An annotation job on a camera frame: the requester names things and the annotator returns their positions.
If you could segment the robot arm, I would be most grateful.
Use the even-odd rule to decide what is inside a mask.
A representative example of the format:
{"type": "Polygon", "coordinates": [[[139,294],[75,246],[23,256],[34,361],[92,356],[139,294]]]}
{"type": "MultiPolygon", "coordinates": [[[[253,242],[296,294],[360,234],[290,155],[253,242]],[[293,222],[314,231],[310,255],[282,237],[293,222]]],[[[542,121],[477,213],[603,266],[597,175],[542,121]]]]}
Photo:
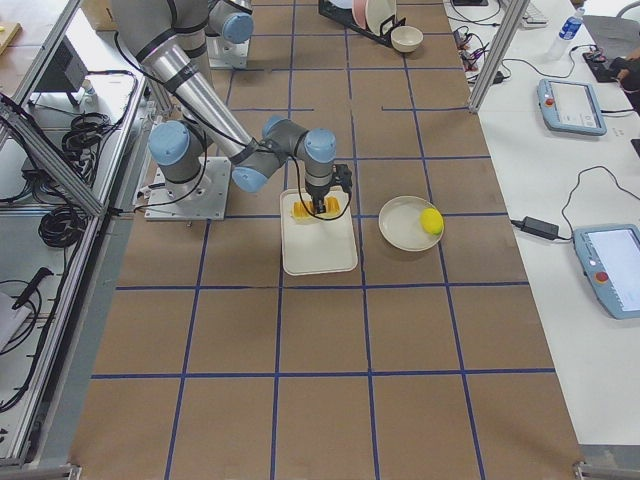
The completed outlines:
{"type": "Polygon", "coordinates": [[[258,191],[288,159],[305,165],[305,190],[314,214],[325,212],[335,180],[336,139],[326,129],[308,130],[274,116],[256,140],[214,90],[206,37],[247,41],[254,28],[246,1],[114,1],[113,17],[129,52],[204,128],[234,166],[244,191],[258,191]]]}
{"type": "Polygon", "coordinates": [[[232,44],[241,44],[251,38],[254,21],[249,1],[212,0],[208,1],[207,5],[207,36],[220,37],[232,44]]]}

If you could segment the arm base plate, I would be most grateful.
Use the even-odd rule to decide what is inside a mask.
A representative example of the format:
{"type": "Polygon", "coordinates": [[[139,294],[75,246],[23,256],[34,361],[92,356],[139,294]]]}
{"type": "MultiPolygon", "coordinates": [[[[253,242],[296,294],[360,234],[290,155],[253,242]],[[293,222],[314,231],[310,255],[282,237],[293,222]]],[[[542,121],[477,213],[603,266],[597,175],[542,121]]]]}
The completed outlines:
{"type": "Polygon", "coordinates": [[[247,67],[250,41],[234,44],[222,37],[207,37],[209,65],[212,69],[237,69],[247,67]]]}
{"type": "Polygon", "coordinates": [[[231,177],[231,163],[225,157],[200,157],[203,171],[184,184],[166,181],[156,169],[150,191],[151,207],[145,209],[148,221],[222,221],[231,177]]]}

